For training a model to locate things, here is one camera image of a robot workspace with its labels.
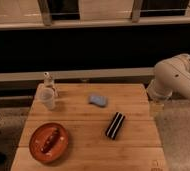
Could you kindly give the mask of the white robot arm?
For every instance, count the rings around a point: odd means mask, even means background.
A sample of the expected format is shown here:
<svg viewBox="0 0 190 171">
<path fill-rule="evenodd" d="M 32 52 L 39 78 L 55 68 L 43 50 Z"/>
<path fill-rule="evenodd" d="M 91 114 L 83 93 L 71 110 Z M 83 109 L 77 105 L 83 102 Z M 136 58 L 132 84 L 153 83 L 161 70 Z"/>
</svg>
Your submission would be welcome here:
<svg viewBox="0 0 190 171">
<path fill-rule="evenodd" d="M 152 100 L 150 114 L 155 117 L 164 108 L 164 103 L 174 92 L 190 101 L 190 55 L 175 55 L 159 61 L 153 68 L 154 78 L 146 88 Z"/>
</svg>

